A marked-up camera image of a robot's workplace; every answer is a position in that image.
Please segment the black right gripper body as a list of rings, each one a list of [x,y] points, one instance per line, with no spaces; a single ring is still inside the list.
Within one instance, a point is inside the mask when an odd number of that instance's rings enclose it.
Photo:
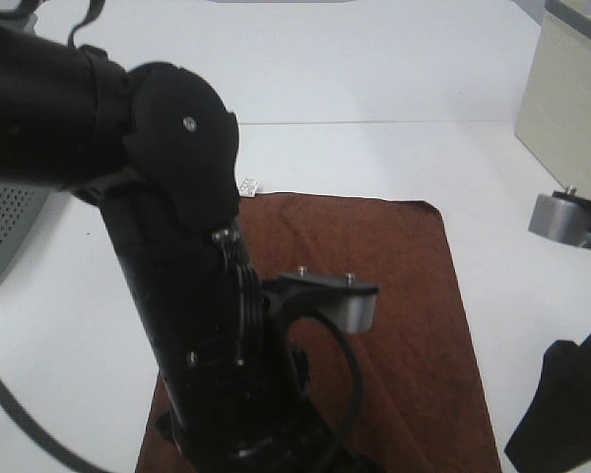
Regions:
[[[536,392],[504,452],[514,466],[591,462],[591,332],[545,351]]]

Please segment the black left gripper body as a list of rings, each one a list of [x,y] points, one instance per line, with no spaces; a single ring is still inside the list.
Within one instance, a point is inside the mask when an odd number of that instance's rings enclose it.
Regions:
[[[341,472],[343,430],[309,400],[306,354],[269,311],[220,192],[175,200],[127,177],[100,212],[164,380],[173,443],[198,472]]]

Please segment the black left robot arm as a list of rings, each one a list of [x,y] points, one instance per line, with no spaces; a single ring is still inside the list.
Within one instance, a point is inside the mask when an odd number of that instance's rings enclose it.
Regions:
[[[98,207],[164,380],[173,442],[199,472],[345,472],[344,429],[305,393],[305,353],[237,223],[238,126],[201,77],[126,71],[17,32],[0,11],[0,181]]]

